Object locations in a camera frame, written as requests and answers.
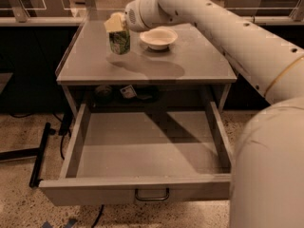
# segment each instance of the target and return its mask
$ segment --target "floor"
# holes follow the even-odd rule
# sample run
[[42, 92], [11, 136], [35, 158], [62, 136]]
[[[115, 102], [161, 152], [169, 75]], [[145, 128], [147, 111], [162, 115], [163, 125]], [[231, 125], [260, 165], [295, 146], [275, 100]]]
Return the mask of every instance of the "floor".
[[[99, 8], [123, 8], [132, 0], [96, 0]], [[222, 119], [229, 140], [235, 144], [250, 114], [224, 112]], [[56, 179], [62, 166], [58, 135], [60, 121], [53, 114], [34, 114], [26, 118], [0, 115], [1, 151], [37, 147], [45, 123], [56, 134], [49, 136], [41, 171], [44, 180]], [[64, 153], [68, 137], [64, 139]], [[54, 206], [39, 188], [29, 188], [34, 159], [0, 163], [0, 227], [91, 227], [99, 206]], [[195, 201], [149, 205], [106, 205], [96, 227], [200, 227], [227, 228], [229, 201]]]

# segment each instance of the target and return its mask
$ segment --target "metal handle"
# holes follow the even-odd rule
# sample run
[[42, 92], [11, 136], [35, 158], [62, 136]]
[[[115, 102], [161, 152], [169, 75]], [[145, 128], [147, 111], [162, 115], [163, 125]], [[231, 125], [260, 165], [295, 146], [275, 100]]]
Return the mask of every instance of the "metal handle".
[[169, 188], [165, 189], [165, 196], [160, 198], [141, 198], [139, 196], [139, 189], [135, 189], [135, 199], [138, 201], [165, 201], [168, 200], [170, 197], [170, 190]]

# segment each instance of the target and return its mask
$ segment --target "drawer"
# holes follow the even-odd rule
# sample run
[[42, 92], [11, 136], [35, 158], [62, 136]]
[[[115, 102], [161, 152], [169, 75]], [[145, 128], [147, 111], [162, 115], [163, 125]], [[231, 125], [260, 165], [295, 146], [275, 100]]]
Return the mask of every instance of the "drawer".
[[228, 138], [206, 88], [195, 95], [201, 107], [82, 104], [60, 178], [39, 187], [55, 205], [228, 200]]

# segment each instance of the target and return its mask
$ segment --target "white robotic arm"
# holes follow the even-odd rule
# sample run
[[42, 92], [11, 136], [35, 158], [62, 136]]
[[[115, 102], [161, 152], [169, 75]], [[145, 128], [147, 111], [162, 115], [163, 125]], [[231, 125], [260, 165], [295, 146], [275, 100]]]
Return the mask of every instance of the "white robotic arm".
[[304, 95], [304, 50], [210, 0], [135, 0], [131, 30], [191, 23], [270, 104]]
[[230, 227], [304, 227], [304, 50], [210, 0], [136, 0], [125, 14], [136, 31], [191, 23], [274, 104], [238, 140]]

